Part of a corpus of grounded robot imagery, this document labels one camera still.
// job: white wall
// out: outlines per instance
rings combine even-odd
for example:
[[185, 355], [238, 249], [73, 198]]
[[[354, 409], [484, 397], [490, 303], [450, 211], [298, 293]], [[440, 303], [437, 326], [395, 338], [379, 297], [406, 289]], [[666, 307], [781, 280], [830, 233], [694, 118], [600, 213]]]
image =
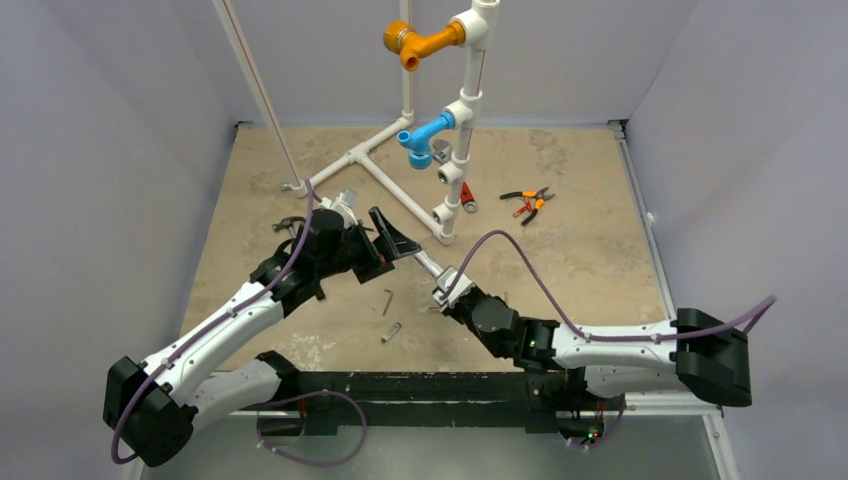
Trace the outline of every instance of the white wall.
[[848, 4], [701, 0], [628, 137], [678, 305], [751, 336], [744, 479], [848, 478]]
[[166, 0], [0, 4], [0, 478], [114, 478], [106, 371], [178, 331], [231, 135]]
[[[174, 0], [198, 56], [241, 120], [260, 120], [210, 0]], [[662, 66], [696, 0], [503, 0], [486, 57], [483, 124], [557, 125], [628, 118]], [[382, 44], [398, 0], [280, 2], [233, 6], [280, 121], [385, 123], [401, 108], [400, 63]], [[470, 0], [413, 1], [424, 34]], [[462, 86], [464, 52], [422, 61], [418, 120], [431, 119]]]

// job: tan floor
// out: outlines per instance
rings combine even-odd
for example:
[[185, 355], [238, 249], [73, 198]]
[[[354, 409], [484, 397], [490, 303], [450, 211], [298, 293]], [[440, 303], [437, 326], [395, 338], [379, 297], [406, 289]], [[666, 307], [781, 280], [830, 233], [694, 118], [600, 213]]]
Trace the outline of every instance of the tan floor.
[[[302, 175], [312, 175], [376, 129], [290, 129], [287, 140]], [[454, 132], [444, 138], [453, 142]], [[479, 129], [471, 146], [468, 184], [479, 205], [461, 213], [458, 237], [442, 246], [395, 198], [358, 165], [347, 167], [316, 190], [334, 197], [345, 187], [359, 194], [355, 211], [378, 205], [406, 235], [420, 241], [440, 265], [459, 265], [485, 232], [504, 229], [527, 251], [543, 280], [578, 323], [623, 325], [664, 318], [647, 246], [631, 200], [618, 148], [605, 129]], [[371, 155], [391, 178], [428, 211], [446, 194], [435, 168], [409, 167], [406, 151], [389, 140]], [[285, 170], [268, 132], [242, 128], [204, 246], [182, 332], [219, 307], [258, 262], [287, 238], [274, 233], [280, 218], [304, 214], [305, 200], [280, 191]], [[499, 200], [514, 190], [549, 185], [556, 198], [526, 228], [512, 217], [521, 202]], [[483, 247], [468, 270], [484, 291], [508, 292], [523, 315], [556, 318], [521, 259], [502, 238]], [[510, 371], [493, 359], [465, 327], [432, 305], [433, 281], [413, 259], [365, 285], [352, 273], [323, 282], [327, 300], [309, 301], [289, 318], [248, 342], [225, 362], [230, 370], [257, 353], [276, 349], [303, 370]], [[394, 300], [381, 316], [388, 294]], [[394, 323], [403, 329], [383, 345]]]

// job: orange-handled pliers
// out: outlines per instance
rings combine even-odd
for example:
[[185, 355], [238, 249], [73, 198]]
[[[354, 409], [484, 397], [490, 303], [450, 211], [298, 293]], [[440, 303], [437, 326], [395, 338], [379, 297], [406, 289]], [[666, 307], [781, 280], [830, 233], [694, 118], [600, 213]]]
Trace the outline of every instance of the orange-handled pliers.
[[515, 214], [513, 215], [514, 217], [517, 217], [517, 216], [521, 215], [522, 213], [524, 213], [525, 211], [532, 210], [530, 212], [530, 215], [528, 215], [527, 218], [525, 218], [524, 220], [521, 221], [521, 226], [523, 227], [523, 226], [527, 225], [528, 223], [530, 223], [531, 220], [536, 218], [536, 214], [539, 213], [539, 209], [542, 208], [542, 206], [545, 205], [546, 201], [554, 198], [554, 195], [556, 195], [555, 193], [552, 193], [550, 195], [545, 195], [546, 191], [548, 191], [548, 187], [545, 187], [541, 190], [528, 191], [528, 192], [509, 192], [509, 193], [504, 193], [503, 195], [501, 195], [501, 200], [503, 200], [505, 198], [524, 198], [525, 199], [524, 200], [524, 202], [525, 202], [524, 208], [521, 208], [520, 210], [515, 212]]

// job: orange pipe fitting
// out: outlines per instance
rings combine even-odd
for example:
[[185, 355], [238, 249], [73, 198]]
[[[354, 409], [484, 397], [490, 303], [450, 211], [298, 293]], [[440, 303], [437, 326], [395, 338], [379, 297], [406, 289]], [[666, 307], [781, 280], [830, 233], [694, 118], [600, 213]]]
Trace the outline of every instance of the orange pipe fitting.
[[383, 32], [383, 45], [390, 52], [400, 56], [403, 68], [412, 72], [418, 68], [422, 58], [451, 45], [465, 43], [465, 27], [459, 22], [451, 22], [441, 32], [423, 37], [415, 32], [412, 25], [403, 20], [395, 20]]

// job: blue pipe fitting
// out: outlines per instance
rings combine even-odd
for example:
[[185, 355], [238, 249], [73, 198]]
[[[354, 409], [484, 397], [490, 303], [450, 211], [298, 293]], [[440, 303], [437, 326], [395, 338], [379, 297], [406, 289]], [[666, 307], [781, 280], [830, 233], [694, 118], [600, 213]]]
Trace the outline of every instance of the blue pipe fitting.
[[430, 149], [430, 139], [442, 130], [456, 126], [456, 120], [450, 112], [442, 112], [435, 120], [410, 133], [409, 130], [398, 132], [398, 142], [409, 149], [409, 164], [417, 170], [424, 170], [433, 163], [433, 151]]

